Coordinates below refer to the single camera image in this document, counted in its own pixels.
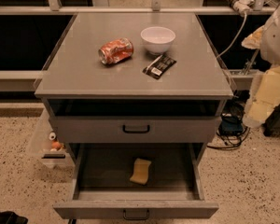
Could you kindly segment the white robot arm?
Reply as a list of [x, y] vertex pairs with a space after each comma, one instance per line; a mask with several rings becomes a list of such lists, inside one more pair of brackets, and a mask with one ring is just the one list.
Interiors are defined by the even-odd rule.
[[261, 126], [280, 105], [280, 5], [260, 30], [260, 57], [272, 66], [252, 79], [243, 117], [249, 128]]

